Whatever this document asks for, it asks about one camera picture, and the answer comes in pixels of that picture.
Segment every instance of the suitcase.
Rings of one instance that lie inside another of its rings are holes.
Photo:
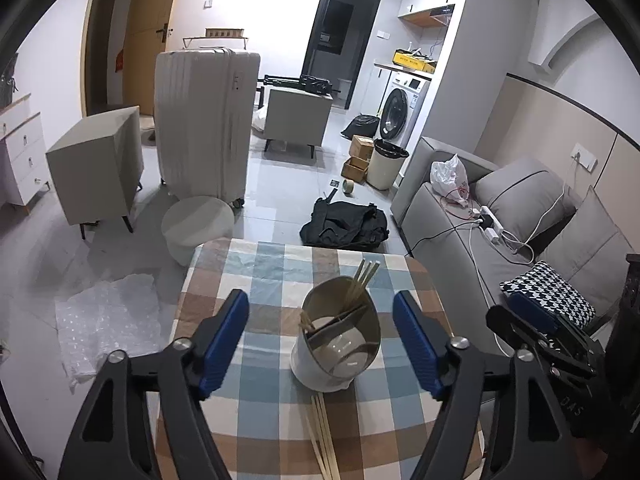
[[[244,203],[259,67],[259,54],[229,48],[158,55],[158,161],[180,200],[213,196]]]

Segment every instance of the plaid tablecloth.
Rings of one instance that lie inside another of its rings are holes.
[[[363,257],[381,264],[369,293],[378,310],[382,344],[371,367],[347,390],[324,395],[338,468],[345,480],[411,476],[440,403],[418,386],[391,309],[395,293],[410,290],[426,315],[449,330],[424,267],[391,254],[217,240],[196,250],[174,338],[192,335],[202,319],[217,313],[232,289],[249,295],[249,321],[223,386],[202,404],[234,478],[321,479],[302,419],[310,391],[290,370],[298,309],[313,286],[341,274],[353,276]],[[157,450],[164,480],[176,478],[161,418]],[[480,462],[476,438],[468,472]]]

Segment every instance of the washing machine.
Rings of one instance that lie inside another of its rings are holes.
[[[403,72],[393,72],[383,98],[380,137],[406,148],[420,114],[430,82]]]

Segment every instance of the black plug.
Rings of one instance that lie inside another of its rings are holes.
[[[482,229],[488,229],[489,227],[494,226],[494,219],[491,218],[491,215],[481,214],[480,215],[480,227]]]

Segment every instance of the houndstooth pillow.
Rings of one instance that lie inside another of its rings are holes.
[[[519,292],[553,314],[563,314],[578,328],[596,315],[595,309],[546,262],[538,262],[525,274],[500,284],[508,296]]]

